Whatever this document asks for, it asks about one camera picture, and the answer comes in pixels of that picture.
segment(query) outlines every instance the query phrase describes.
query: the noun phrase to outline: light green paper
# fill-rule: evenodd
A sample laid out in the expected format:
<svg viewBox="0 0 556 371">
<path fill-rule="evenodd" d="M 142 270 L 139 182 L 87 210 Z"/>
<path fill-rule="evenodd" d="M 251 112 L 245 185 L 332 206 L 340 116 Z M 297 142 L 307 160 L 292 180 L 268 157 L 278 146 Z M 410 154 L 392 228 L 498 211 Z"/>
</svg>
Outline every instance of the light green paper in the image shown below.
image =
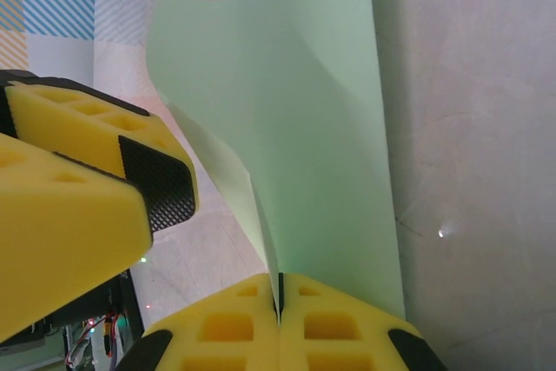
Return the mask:
<svg viewBox="0 0 556 371">
<path fill-rule="evenodd" d="M 147 62 L 260 250 L 250 174 L 280 271 L 404 316 L 371 0 L 157 0 Z"/>
</svg>

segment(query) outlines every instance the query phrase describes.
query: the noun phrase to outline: red wire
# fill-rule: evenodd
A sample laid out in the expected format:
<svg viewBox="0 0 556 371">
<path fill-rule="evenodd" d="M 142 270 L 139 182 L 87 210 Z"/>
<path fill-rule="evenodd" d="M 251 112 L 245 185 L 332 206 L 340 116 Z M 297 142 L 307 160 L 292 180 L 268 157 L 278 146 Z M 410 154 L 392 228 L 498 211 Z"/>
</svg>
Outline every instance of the red wire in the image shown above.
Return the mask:
<svg viewBox="0 0 556 371">
<path fill-rule="evenodd" d="M 89 334 L 90 330 L 91 330 L 92 328 L 96 328 L 98 325 L 100 325 L 100 324 L 106 319 L 107 316 L 108 316 L 108 315 L 103 316 L 103 317 L 102 317 L 101 319 L 99 319 L 96 323 L 94 323 L 93 325 L 90 325 L 90 328 L 89 328 L 89 327 L 86 327 L 86 328 L 85 328 L 85 331 L 83 332 L 83 334 L 81 335 L 81 337 L 77 340 L 77 342 L 76 342 L 76 344 L 75 344 L 74 346 L 79 345 L 79 344 L 81 343 L 81 341 L 82 341 L 83 339 L 85 339 L 85 336 L 87 336 L 87 335 Z M 70 354 L 71 354 L 71 349 L 68 351 L 68 354 L 66 355 L 66 365 L 70 365 L 70 361 L 69 361 L 69 359 L 70 359 Z"/>
</svg>

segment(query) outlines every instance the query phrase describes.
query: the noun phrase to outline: green sheet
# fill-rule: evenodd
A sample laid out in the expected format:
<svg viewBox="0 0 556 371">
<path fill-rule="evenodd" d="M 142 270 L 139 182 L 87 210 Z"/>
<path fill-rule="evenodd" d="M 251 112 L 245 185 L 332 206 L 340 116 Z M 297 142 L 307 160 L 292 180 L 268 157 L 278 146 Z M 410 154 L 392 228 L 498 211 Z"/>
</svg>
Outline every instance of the green sheet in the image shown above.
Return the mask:
<svg viewBox="0 0 556 371">
<path fill-rule="evenodd" d="M 274 285 L 404 316 L 371 0 L 156 0 L 147 63 Z"/>
</svg>

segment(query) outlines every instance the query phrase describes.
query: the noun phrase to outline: striped fabric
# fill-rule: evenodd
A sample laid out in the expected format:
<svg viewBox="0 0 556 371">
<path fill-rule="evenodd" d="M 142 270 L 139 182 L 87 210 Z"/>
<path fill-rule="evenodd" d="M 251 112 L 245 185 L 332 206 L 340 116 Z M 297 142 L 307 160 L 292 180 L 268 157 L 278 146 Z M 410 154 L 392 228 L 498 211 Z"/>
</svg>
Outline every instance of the striped fabric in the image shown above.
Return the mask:
<svg viewBox="0 0 556 371">
<path fill-rule="evenodd" d="M 93 39 L 95 0 L 23 0 L 31 34 Z"/>
<path fill-rule="evenodd" d="M 0 0 L 0 68 L 29 68 L 23 0 Z"/>
<path fill-rule="evenodd" d="M 95 40 L 137 45 L 146 35 L 148 0 L 96 0 Z"/>
</svg>

